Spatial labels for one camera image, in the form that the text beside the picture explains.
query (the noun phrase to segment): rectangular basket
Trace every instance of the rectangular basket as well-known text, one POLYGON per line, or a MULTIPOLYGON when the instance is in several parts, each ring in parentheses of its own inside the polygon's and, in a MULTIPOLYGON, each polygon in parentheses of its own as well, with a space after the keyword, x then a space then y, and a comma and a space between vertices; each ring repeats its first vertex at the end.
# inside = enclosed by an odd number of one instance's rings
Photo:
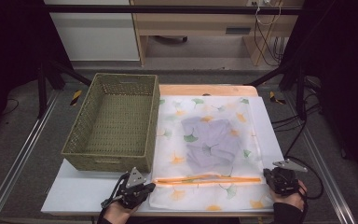
POLYGON ((77 170, 150 172, 158 106, 157 76, 96 74, 62 155, 77 170))

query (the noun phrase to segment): wooden cabinet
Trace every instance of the wooden cabinet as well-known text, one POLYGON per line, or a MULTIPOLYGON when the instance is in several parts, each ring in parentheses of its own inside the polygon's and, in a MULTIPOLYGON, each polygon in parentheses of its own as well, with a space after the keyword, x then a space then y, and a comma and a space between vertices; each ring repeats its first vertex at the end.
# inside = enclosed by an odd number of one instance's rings
MULTIPOLYGON (((246 7, 248 0, 131 0, 135 6, 222 6, 246 7)), ((301 7, 303 0, 273 0, 272 6, 301 7)), ((260 63, 261 52, 266 50, 262 35, 269 41, 272 36, 290 36, 297 16, 257 16, 264 24, 255 32, 255 15, 211 14, 133 14, 141 63, 145 63, 147 38, 150 35, 241 35, 254 65, 260 63)))

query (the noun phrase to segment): metal rail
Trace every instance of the metal rail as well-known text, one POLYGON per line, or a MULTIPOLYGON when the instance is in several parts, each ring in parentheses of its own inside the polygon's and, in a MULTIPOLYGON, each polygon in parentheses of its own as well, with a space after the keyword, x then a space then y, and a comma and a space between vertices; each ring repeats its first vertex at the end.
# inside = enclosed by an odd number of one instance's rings
MULTIPOLYGON (((293 113, 296 114, 296 107, 293 97, 291 97, 289 94, 285 92, 283 94, 285 95, 285 98, 288 99, 289 106, 292 109, 293 113)), ((335 178, 330 173, 330 170, 328 169, 327 164, 324 161, 324 158, 319 152, 318 147, 313 141, 313 138, 307 127, 305 127, 304 129, 303 135, 304 135, 304 143, 307 146, 307 150, 310 154, 310 157, 312 158, 312 161, 315 164, 315 166, 318 168, 318 170, 321 171, 320 176, 324 183, 324 189, 328 197, 330 198, 330 202, 337 213, 337 217, 339 221, 343 224, 356 223, 353 214, 351 213, 351 209, 348 207, 348 204, 346 203, 344 196, 342 195, 341 190, 339 189, 335 178)))
MULTIPOLYGON (((61 13, 165 13, 254 15, 258 7, 217 6, 116 6, 116 5, 26 5, 22 9, 61 13)), ((258 15, 315 15, 324 10, 303 7, 260 7, 258 15)))
POLYGON ((33 151, 34 145, 36 144, 39 135, 43 131, 43 128, 45 127, 48 121, 51 111, 57 102, 57 98, 59 94, 60 91, 53 91, 52 95, 48 100, 48 109, 46 113, 41 119, 36 120, 36 123, 31 133, 28 135, 28 138, 26 139, 24 145, 22 146, 16 160, 13 162, 13 165, 11 166, 9 172, 7 173, 7 176, 5 177, 5 180, 3 181, 0 187, 0 212, 5 205, 5 202, 10 192, 13 190, 16 181, 19 179, 22 168, 24 167, 25 163, 28 160, 28 157, 33 151))

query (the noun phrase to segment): human hand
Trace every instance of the human hand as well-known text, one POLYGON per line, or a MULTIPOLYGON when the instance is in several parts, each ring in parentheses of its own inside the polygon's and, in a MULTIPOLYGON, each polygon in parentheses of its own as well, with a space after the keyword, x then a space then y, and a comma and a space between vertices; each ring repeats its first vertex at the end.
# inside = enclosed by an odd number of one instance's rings
MULTIPOLYGON (((307 188, 305 187, 304 183, 301 180, 298 180, 298 184, 300 186, 300 193, 302 195, 306 195, 307 188)), ((269 193, 271 194, 272 199, 275 203, 288 203, 301 211, 304 210, 304 201, 298 193, 294 193, 289 196, 282 196, 280 194, 275 193, 272 189, 269 190, 269 193)))
POLYGON ((107 207, 103 217, 110 223, 124 224, 127 222, 127 219, 138 210, 138 207, 139 205, 133 209, 124 208, 119 202, 114 202, 107 207))

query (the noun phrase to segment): white tabletop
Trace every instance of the white tabletop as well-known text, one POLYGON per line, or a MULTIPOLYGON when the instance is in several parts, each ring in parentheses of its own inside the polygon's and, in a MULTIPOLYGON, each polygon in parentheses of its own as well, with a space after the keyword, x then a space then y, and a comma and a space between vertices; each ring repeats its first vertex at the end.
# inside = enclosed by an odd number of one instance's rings
MULTIPOLYGON (((261 149, 265 168, 272 169, 274 161, 282 161, 283 156, 269 115, 261 97, 248 97, 254 117, 255 132, 261 149)), ((67 160, 63 160, 60 171, 41 209, 43 213, 55 216, 88 216, 101 212, 101 202, 108 198, 122 173, 78 171, 67 160)), ((150 174, 143 174, 150 181, 150 174)), ((192 212, 155 209, 144 202, 135 216, 249 216, 251 214, 271 214, 272 209, 250 209, 225 212, 192 212)))

